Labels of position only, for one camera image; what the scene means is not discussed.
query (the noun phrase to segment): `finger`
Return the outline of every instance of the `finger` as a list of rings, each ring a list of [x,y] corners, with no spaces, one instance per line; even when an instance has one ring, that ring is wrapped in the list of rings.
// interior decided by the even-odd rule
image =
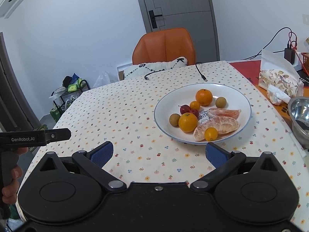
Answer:
[[[18,155],[22,155],[22,154],[24,154],[26,152],[28,152],[28,148],[18,148],[17,151],[16,151],[16,153]]]
[[[23,170],[20,166],[17,166],[12,169],[11,174],[14,180],[19,179],[23,175]]]
[[[6,204],[15,204],[17,201],[17,194],[13,194],[10,197],[2,196],[2,201]]]
[[[18,180],[13,180],[12,183],[4,188],[2,188],[2,194],[5,197],[10,197],[17,193],[19,188],[19,182]]]

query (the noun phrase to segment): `metal bowl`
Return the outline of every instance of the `metal bowl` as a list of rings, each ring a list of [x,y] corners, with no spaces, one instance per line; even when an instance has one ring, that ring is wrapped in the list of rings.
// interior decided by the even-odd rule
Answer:
[[[309,98],[295,97],[288,103],[292,131],[299,143],[309,149]]]

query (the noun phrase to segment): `power adapter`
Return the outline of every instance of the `power adapter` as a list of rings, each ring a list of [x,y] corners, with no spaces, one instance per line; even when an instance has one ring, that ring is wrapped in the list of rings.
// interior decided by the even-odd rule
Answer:
[[[292,49],[292,46],[287,46],[287,48],[284,49],[284,58],[288,60],[292,65],[295,61],[295,51]]]

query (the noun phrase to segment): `chair backrest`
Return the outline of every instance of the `chair backrest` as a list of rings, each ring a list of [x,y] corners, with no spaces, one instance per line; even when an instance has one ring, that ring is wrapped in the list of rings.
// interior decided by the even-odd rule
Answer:
[[[195,64],[195,50],[189,32],[175,28],[142,36],[132,55],[132,63],[170,62],[184,56],[188,65]]]

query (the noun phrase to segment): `small orange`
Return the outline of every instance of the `small orange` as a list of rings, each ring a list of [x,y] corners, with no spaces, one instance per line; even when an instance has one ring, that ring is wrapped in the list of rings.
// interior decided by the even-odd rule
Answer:
[[[196,99],[197,102],[200,103],[200,105],[207,106],[212,102],[213,96],[212,96],[212,93],[209,90],[200,89],[196,93],[195,99]]]
[[[197,124],[197,117],[193,113],[184,113],[180,116],[178,121],[179,128],[185,133],[194,131]]]
[[[200,109],[200,103],[197,101],[192,101],[190,103],[190,108],[191,109],[195,109],[195,110],[199,110]]]
[[[204,133],[204,137],[207,141],[215,141],[218,137],[218,131],[214,127],[209,127]]]

